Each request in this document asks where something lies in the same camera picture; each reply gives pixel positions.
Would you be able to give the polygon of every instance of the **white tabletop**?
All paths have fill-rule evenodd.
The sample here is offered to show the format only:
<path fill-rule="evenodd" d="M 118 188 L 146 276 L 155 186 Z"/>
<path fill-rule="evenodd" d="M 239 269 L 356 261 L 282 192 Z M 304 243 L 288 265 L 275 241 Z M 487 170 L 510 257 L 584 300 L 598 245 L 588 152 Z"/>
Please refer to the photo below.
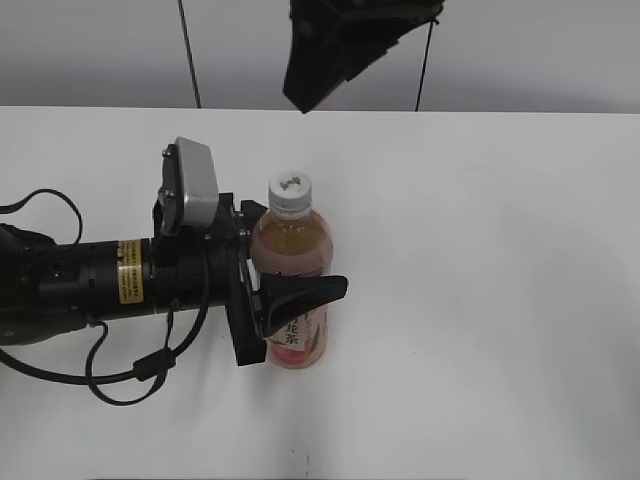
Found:
<path fill-rule="evenodd" d="M 0 367 L 0 478 L 640 476 L 640 116 L 2 108 L 0 203 L 59 188 L 85 240 L 148 237 L 178 135 L 238 199 L 285 168 L 313 178 L 351 282 L 325 357 L 238 368 L 212 309 L 136 407 Z M 0 221 L 75 235 L 56 200 Z M 97 372 L 164 327 L 112 323 Z M 10 351 L 81 373 L 97 335 Z"/>

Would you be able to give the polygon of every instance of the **warning label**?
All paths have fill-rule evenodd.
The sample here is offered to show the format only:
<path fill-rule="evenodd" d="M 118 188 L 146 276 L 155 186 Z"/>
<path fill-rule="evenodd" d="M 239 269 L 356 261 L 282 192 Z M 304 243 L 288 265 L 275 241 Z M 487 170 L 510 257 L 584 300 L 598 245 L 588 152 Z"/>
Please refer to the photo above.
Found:
<path fill-rule="evenodd" d="M 144 301 L 142 277 L 142 242 L 128 240 L 118 242 L 118 286 L 120 303 L 142 303 Z"/>

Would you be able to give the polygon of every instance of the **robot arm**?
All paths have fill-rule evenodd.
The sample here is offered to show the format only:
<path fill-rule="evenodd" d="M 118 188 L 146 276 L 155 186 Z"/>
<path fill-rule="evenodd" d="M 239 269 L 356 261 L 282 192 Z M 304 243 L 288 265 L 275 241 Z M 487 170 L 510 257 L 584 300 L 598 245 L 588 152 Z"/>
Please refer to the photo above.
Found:
<path fill-rule="evenodd" d="M 347 280 L 337 276 L 262 275 L 253 290 L 249 242 L 266 208 L 243 201 L 236 211 L 233 194 L 218 193 L 208 147 L 178 138 L 163 152 L 162 177 L 150 239 L 79 243 L 79 235 L 76 243 L 58 246 L 45 235 L 0 224 L 0 345 L 36 343 L 88 325 L 106 332 L 104 322 L 111 319 L 157 313 L 172 318 L 176 311 L 198 309 L 187 338 L 174 350 L 165 345 L 140 359 L 129 372 L 107 377 L 93 377 L 90 362 L 85 377 L 39 370 L 3 351 L 0 362 L 75 385 L 134 377 L 164 381 L 198 335 L 207 309 L 224 305 L 237 363 L 249 365 L 264 362 L 265 339 L 288 322 L 345 296 Z M 58 192 L 39 193 L 54 193 L 73 206 Z M 0 207 L 0 213 L 16 211 L 32 197 Z"/>

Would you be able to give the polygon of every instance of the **black cable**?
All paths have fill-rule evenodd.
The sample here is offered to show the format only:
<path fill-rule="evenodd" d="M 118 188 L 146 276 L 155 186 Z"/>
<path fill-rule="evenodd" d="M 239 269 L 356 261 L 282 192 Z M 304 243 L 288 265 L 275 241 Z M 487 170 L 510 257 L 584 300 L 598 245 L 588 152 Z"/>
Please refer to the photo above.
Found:
<path fill-rule="evenodd" d="M 427 34 L 427 44 L 424 47 L 424 58 L 422 59 L 422 73 L 420 74 L 420 88 L 418 88 L 418 98 L 416 99 L 416 109 L 420 110 L 420 100 L 422 98 L 422 86 L 424 85 L 424 76 L 427 73 L 427 59 L 429 58 L 429 48 L 431 47 L 431 35 L 433 34 L 433 25 L 439 24 L 437 20 L 429 22 L 429 33 Z"/>
<path fill-rule="evenodd" d="M 49 372 L 48 370 L 42 370 L 37 367 L 33 367 L 26 363 L 21 362 L 17 358 L 9 355 L 4 350 L 0 349 L 0 363 L 3 363 L 9 368 L 16 370 L 29 377 L 38 378 L 47 382 L 64 383 L 66 385 L 86 385 L 87 379 L 79 375 L 66 375 L 64 373 Z M 109 385 L 113 383 L 120 383 L 126 380 L 135 378 L 133 370 L 128 372 L 116 373 L 114 375 L 105 375 L 100 377 L 94 377 L 94 380 L 99 385 Z"/>
<path fill-rule="evenodd" d="M 20 210 L 22 207 L 24 207 L 27 204 L 27 202 L 29 202 L 29 200 L 31 200 L 33 197 L 42 193 L 48 193 L 61 198 L 62 200 L 65 201 L 65 203 L 67 203 L 67 205 L 69 205 L 69 207 L 76 214 L 76 217 L 78 218 L 78 236 L 76 237 L 76 240 L 73 242 L 73 244 L 70 245 L 71 248 L 75 247 L 80 242 L 80 239 L 82 238 L 82 230 L 83 230 L 82 215 L 78 210 L 78 208 L 76 207 L 76 205 L 73 203 L 73 201 L 62 192 L 59 192 L 53 189 L 48 189 L 48 188 L 35 190 L 34 192 L 31 192 L 29 195 L 27 195 L 25 198 L 23 198 L 19 202 L 16 202 L 11 205 L 0 205 L 0 214 L 15 213 L 18 210 Z M 210 291 L 211 282 L 210 282 L 210 271 L 209 271 L 210 266 L 209 266 L 209 259 L 206 253 L 205 245 L 203 244 L 202 240 L 199 241 L 199 247 L 200 247 L 200 257 L 202 259 L 204 286 L 203 286 L 203 292 L 202 292 L 202 302 L 200 304 L 200 308 L 198 310 L 196 320 L 193 326 L 191 327 L 191 330 L 185 337 L 185 339 L 178 345 L 178 347 L 176 347 L 175 350 L 171 350 L 169 348 L 169 338 L 171 335 L 171 331 L 173 329 L 174 312 L 173 312 L 173 308 L 169 309 L 169 312 L 167 313 L 167 335 L 165 338 L 165 345 L 164 345 L 164 348 L 159 352 L 156 352 L 156 354 L 160 353 L 163 355 L 170 356 L 171 360 L 173 361 L 173 364 L 170 365 L 168 368 L 158 367 L 156 369 L 157 370 L 157 374 L 155 375 L 156 379 L 153 385 L 151 386 L 151 389 L 149 390 L 149 392 L 147 392 L 147 394 L 145 394 L 144 396 L 135 400 L 119 401 L 119 400 L 114 400 L 108 397 L 98 388 L 98 385 L 120 383 L 127 380 L 131 380 L 133 378 L 140 379 L 140 376 L 135 371 L 135 365 L 136 365 L 135 363 L 134 363 L 134 369 L 126 372 L 116 373 L 113 375 L 97 376 L 97 377 L 93 375 L 93 361 L 95 359 L 95 355 L 98 349 L 100 348 L 100 346 L 104 343 L 108 335 L 108 327 L 104 322 L 97 322 L 94 324 L 97 326 L 101 326 L 103 328 L 103 333 L 98 339 L 98 341 L 93 345 L 93 347 L 89 352 L 89 355 L 87 356 L 87 360 L 85 362 L 85 376 L 67 375 L 63 373 L 50 372 L 48 370 L 43 370 L 37 367 L 33 367 L 9 355 L 7 352 L 5 352 L 2 349 L 0 349 L 0 363 L 4 364 L 5 366 L 13 370 L 16 370 L 19 373 L 22 373 L 24 375 L 37 378 L 40 380 L 45 380 L 45 381 L 54 382 L 54 383 L 62 383 L 66 385 L 83 385 L 83 386 L 86 385 L 91 389 L 94 395 L 96 395 L 98 398 L 100 398 L 101 400 L 111 405 L 117 405 L 117 406 L 134 405 L 136 403 L 139 403 L 145 400 L 146 398 L 148 398 L 149 396 L 157 392 L 160 389 L 160 387 L 164 384 L 164 381 L 166 380 L 166 376 L 168 373 L 168 369 L 171 368 L 173 365 L 175 365 L 175 358 L 181 355 L 182 353 L 184 353 L 184 351 L 187 350 L 189 346 L 191 346 L 193 341 L 196 339 L 196 337 L 200 333 L 202 326 L 204 325 L 204 321 L 207 316 L 207 312 L 209 309 L 209 301 L 211 297 L 211 291 Z M 149 357 L 146 357 L 145 359 L 141 359 L 136 363 L 139 363 L 141 361 L 144 362 L 148 358 Z M 149 366 L 149 363 L 146 363 L 146 364 L 143 363 L 141 365 L 142 368 L 148 367 L 148 366 Z"/>
<path fill-rule="evenodd" d="M 167 379 L 167 374 L 169 373 L 168 368 L 160 369 L 149 391 L 141 397 L 134 398 L 133 400 L 116 400 L 115 398 L 108 396 L 102 390 L 100 390 L 98 384 L 95 381 L 96 377 L 93 376 L 93 361 L 95 360 L 96 353 L 98 353 L 98 350 L 107 339 L 107 335 L 109 334 L 109 327 L 107 327 L 107 324 L 104 322 L 96 322 L 93 324 L 93 326 L 102 327 L 102 335 L 100 335 L 98 341 L 93 345 L 93 347 L 91 347 L 91 351 L 89 352 L 89 355 L 87 355 L 87 361 L 85 362 L 84 366 L 87 386 L 89 387 L 89 390 L 91 390 L 91 393 L 93 393 L 96 397 L 109 405 L 113 405 L 115 407 L 128 407 L 146 400 L 151 395 L 160 390 L 160 388 L 164 385 L 165 380 Z M 167 350 L 169 349 L 169 338 L 171 337 L 172 330 L 173 310 L 169 310 L 169 312 L 167 313 L 167 335 L 164 341 L 164 348 Z"/>
<path fill-rule="evenodd" d="M 182 36 L 184 37 L 184 46 L 187 50 L 187 61 L 189 62 L 189 74 L 191 75 L 191 86 L 193 87 L 193 95 L 196 97 L 196 108 L 202 108 L 200 102 L 200 89 L 198 88 L 198 78 L 196 76 L 196 67 L 193 63 L 193 54 L 191 53 L 191 41 L 189 40 L 189 30 L 187 28 L 187 19 L 184 14 L 184 5 L 182 0 L 178 0 L 178 10 L 180 11 L 180 24 L 182 26 Z"/>
<path fill-rule="evenodd" d="M 84 224 L 82 222 L 82 214 L 80 213 L 80 210 L 78 210 L 78 207 L 76 207 L 76 204 L 73 203 L 73 201 L 69 197 L 67 197 L 64 193 L 59 192 L 58 190 L 53 190 L 51 188 L 40 188 L 38 190 L 31 192 L 29 195 L 24 197 L 19 202 L 12 203 L 11 205 L 0 205 L 0 215 L 8 215 L 10 213 L 16 213 L 18 210 L 24 207 L 29 202 L 29 200 L 31 200 L 36 195 L 40 195 L 42 193 L 48 193 L 49 195 L 54 195 L 62 199 L 67 205 L 69 205 L 69 208 L 73 210 L 73 213 L 76 214 L 76 218 L 78 219 L 78 235 L 76 236 L 76 239 L 73 241 L 73 243 L 70 245 L 71 248 L 75 247 L 78 243 L 80 243 L 80 239 L 82 238 L 82 230 L 84 228 Z"/>

